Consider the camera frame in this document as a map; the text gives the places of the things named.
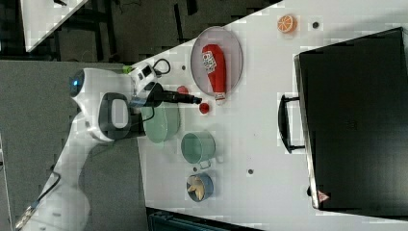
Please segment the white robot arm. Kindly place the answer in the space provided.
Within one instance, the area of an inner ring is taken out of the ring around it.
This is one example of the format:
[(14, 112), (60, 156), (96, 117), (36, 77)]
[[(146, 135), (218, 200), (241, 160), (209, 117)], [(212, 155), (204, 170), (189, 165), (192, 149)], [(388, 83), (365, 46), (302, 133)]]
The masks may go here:
[(163, 73), (142, 63), (120, 72), (84, 68), (69, 81), (69, 93), (79, 106), (69, 135), (39, 197), (14, 225), (15, 231), (83, 231), (89, 218), (88, 197), (79, 177), (88, 155), (101, 143), (126, 138), (134, 125), (136, 108), (154, 109), (164, 102), (199, 104), (200, 97), (164, 90)]

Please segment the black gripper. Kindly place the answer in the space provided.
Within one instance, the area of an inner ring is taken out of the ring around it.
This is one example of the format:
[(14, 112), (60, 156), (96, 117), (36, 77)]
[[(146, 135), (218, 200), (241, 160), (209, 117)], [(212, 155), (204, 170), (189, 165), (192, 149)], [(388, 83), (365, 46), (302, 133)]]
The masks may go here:
[(197, 98), (190, 94), (164, 90), (159, 83), (149, 84), (145, 89), (148, 91), (146, 107), (158, 107), (162, 102), (187, 104), (200, 104), (202, 102), (202, 98)]

